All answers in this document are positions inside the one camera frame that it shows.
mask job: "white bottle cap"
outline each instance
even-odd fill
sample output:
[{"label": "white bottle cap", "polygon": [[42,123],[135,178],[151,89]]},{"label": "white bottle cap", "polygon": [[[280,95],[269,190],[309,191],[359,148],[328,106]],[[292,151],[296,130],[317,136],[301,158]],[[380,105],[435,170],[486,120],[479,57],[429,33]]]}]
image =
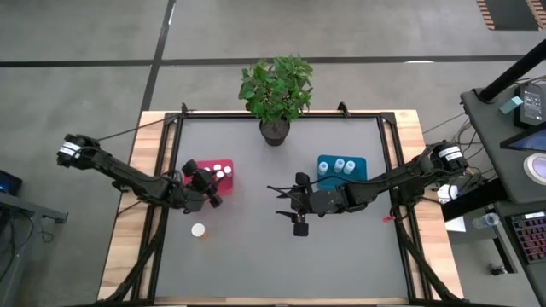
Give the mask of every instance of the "white bottle cap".
[{"label": "white bottle cap", "polygon": [[337,159],[334,164],[334,171],[340,172],[343,170],[343,166],[345,165],[345,161],[343,159]]},{"label": "white bottle cap", "polygon": [[326,162],[319,163],[319,165],[318,165],[318,174],[319,175],[326,174],[327,170],[328,170],[328,163],[326,163]]},{"label": "white bottle cap", "polygon": [[349,175],[352,173],[352,171],[355,169],[355,162],[354,161],[347,161],[347,163],[345,163],[345,167],[343,168],[343,172],[346,174],[346,175]]},{"label": "white bottle cap", "polygon": [[191,234],[194,237],[200,238],[201,236],[205,234],[205,225],[203,225],[202,223],[195,224],[191,228]]},{"label": "white bottle cap", "polygon": [[231,173],[231,167],[230,166],[226,166],[224,167],[224,174],[225,176],[227,177],[231,177],[233,174]]}]

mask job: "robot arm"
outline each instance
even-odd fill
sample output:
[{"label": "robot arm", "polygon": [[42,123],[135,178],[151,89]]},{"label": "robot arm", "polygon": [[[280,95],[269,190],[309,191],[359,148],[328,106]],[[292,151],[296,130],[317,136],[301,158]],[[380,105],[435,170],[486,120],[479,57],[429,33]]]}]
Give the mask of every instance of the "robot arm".
[{"label": "robot arm", "polygon": [[139,200],[153,206],[183,208],[187,213],[195,212],[203,206],[203,194],[208,195],[213,207],[222,203],[222,199],[216,195],[217,187],[212,180],[212,174],[198,169],[193,160],[183,167],[184,175],[192,177],[191,183],[184,186],[180,181],[182,178],[176,180],[170,177],[151,177],[130,167],[102,150],[95,139],[67,135],[65,143],[57,153],[57,164],[80,170],[95,169],[111,177],[115,188],[121,190],[122,186],[130,187]]},{"label": "robot arm", "polygon": [[277,213],[291,218],[294,235],[307,236],[309,226],[305,223],[305,214],[324,217],[330,213],[361,211],[379,194],[391,188],[396,189],[396,199],[393,201],[398,205],[415,204],[424,194],[427,185],[447,182],[452,177],[462,174],[467,167],[468,163],[459,147],[444,141],[428,146],[422,154],[392,171],[367,182],[342,184],[335,191],[313,192],[311,187],[313,182],[310,182],[309,176],[297,173],[297,184],[288,193],[279,196],[291,198],[290,207],[295,212]]}]

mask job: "gray tabletop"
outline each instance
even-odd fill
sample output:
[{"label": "gray tabletop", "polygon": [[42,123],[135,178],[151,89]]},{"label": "gray tabletop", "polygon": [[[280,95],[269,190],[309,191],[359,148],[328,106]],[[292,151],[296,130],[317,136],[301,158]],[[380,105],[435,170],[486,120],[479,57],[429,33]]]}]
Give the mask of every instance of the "gray tabletop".
[{"label": "gray tabletop", "polygon": [[514,115],[505,115],[499,107],[514,96],[514,88],[501,93],[495,104],[485,104],[472,92],[461,94],[462,103],[485,151],[495,166],[508,196],[516,205],[546,206],[546,188],[533,182],[523,171],[523,161],[532,152],[501,149],[499,143],[521,133],[523,129],[514,126]]},{"label": "gray tabletop", "polygon": [[[185,119],[177,168],[188,159],[232,159],[234,193],[212,209],[170,211],[158,297],[395,298],[407,287],[391,206],[381,194],[353,214],[309,215],[308,237],[294,237],[289,201],[266,188],[316,178],[317,157],[364,157],[368,177],[386,171],[376,119],[300,119],[280,147],[267,145],[256,119]],[[204,240],[192,236],[203,223]]]}]

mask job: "black stand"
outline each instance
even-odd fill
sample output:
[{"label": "black stand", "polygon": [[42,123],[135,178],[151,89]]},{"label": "black stand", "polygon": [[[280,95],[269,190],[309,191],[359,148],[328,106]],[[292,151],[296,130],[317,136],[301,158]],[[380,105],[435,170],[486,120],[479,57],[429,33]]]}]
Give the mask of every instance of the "black stand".
[{"label": "black stand", "polygon": [[536,65],[540,64],[544,59],[546,59],[546,39],[524,55],[519,61],[515,62],[515,64],[499,78],[487,85],[486,88],[477,92],[478,98],[483,103],[494,103],[493,99],[497,97],[499,93],[514,84],[514,82],[523,77],[523,75],[528,73]]}]

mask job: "desk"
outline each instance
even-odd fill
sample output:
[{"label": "desk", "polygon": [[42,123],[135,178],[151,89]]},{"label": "desk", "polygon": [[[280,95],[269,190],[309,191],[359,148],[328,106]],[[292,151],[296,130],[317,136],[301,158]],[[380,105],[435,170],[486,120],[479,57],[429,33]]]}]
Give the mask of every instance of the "desk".
[{"label": "desk", "polygon": [[[6,270],[5,276],[0,281],[1,306],[13,305],[26,261],[32,252],[30,248],[32,240],[38,236],[39,225],[44,217],[51,218],[56,223],[64,223],[68,213],[0,193],[0,246],[4,250],[0,257],[0,272]],[[16,245],[14,250],[9,247],[12,239]]]},{"label": "desk", "polygon": [[442,206],[446,221],[481,206],[495,203],[508,239],[514,247],[538,301],[546,305],[546,263],[526,265],[519,253],[519,243],[512,235],[508,217],[546,210],[546,188],[533,182],[523,170],[523,161],[532,153],[500,148],[499,143],[523,129],[514,126],[514,115],[503,114],[499,107],[514,96],[515,87],[503,91],[494,103],[481,102],[474,91],[461,94],[462,105],[478,133],[498,178]]},{"label": "desk", "polygon": [[[351,111],[351,113],[370,111]],[[421,127],[416,111],[389,111],[396,115],[398,134],[405,161],[420,154],[424,148]],[[140,125],[145,125],[165,117],[165,112],[146,112],[142,115]],[[131,158],[131,166],[146,172],[154,173],[156,156],[160,144],[160,135],[163,124],[150,125],[137,132],[136,142]],[[395,151],[392,148],[392,139],[387,134],[391,162],[396,164]],[[164,165],[169,161],[169,150],[172,147],[174,131],[167,135],[167,150]],[[124,194],[119,209],[133,204],[136,201],[132,194]],[[106,298],[115,290],[118,284],[125,278],[126,274],[136,262],[139,246],[142,238],[143,222],[146,205],[141,204],[120,216],[113,230],[113,237],[110,244],[107,262],[105,265],[102,284],[98,298]],[[455,261],[453,260],[450,243],[445,230],[443,217],[438,205],[423,201],[415,209],[416,219],[419,225],[421,243],[427,261],[438,274],[439,278],[457,296],[462,297],[462,290],[456,272]],[[141,296],[145,297],[148,289],[151,260],[145,270],[141,285]],[[415,264],[411,265],[413,281],[417,297],[422,297],[420,275]],[[379,298],[379,299],[319,299],[319,298],[156,298],[156,304],[404,304],[406,298]]]}]

